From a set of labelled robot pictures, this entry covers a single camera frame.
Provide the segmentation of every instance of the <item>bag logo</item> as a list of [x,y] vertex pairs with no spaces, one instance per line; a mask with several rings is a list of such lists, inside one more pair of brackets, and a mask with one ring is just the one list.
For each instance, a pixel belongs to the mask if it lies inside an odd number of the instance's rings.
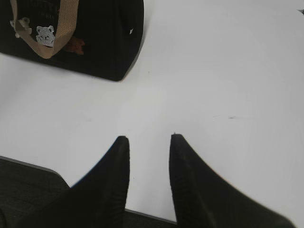
[[44,46],[48,47],[54,47],[55,42],[55,36],[54,36],[54,27],[41,27],[37,26],[37,33],[36,40],[39,44],[42,44]]
[[51,22],[58,20],[60,4],[55,5],[48,0],[28,0],[28,7],[35,8],[35,11],[41,18],[51,20]]
[[82,39],[72,37],[63,50],[83,56],[85,54],[83,51],[83,46],[85,45],[86,44]]

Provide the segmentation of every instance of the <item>white table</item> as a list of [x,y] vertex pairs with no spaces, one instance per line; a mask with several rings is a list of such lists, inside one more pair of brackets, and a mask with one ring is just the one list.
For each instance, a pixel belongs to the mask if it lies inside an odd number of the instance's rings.
[[181,133],[223,178],[303,228],[301,8],[147,0],[144,45],[120,83],[0,54],[0,155],[73,185],[126,135],[126,207],[175,220],[168,158]]

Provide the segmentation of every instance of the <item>cartoon bear sticker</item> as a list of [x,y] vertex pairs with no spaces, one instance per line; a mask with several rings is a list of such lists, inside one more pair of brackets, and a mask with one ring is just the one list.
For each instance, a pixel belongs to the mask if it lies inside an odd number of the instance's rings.
[[42,44],[47,47],[54,47],[55,42],[55,36],[54,36],[54,27],[37,27],[37,33],[36,40],[39,44]]

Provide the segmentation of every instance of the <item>beige strap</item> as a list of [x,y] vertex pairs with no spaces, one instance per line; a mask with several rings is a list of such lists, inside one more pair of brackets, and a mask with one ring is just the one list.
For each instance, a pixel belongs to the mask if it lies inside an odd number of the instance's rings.
[[51,58],[71,39],[76,29],[79,0],[61,0],[58,26],[54,47],[46,47],[36,42],[18,21],[17,0],[10,0],[14,14],[15,31],[42,58]]

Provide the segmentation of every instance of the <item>small patch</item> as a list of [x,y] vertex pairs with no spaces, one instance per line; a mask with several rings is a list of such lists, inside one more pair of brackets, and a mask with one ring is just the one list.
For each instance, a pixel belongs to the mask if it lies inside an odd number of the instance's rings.
[[55,43],[55,36],[54,36],[54,27],[37,27],[37,33],[36,40],[39,44],[42,44],[47,47],[53,47]]
[[78,39],[76,37],[72,37],[67,45],[63,48],[66,52],[76,53],[78,55],[83,56],[84,51],[82,46],[85,46],[85,42],[82,39]]
[[[28,34],[32,34],[32,28],[29,26],[28,18],[22,18],[21,20],[19,20],[19,22],[23,26],[23,28],[27,31]],[[15,29],[15,23],[13,20],[10,21],[10,25]],[[17,32],[15,36],[16,38],[20,38],[20,35]]]

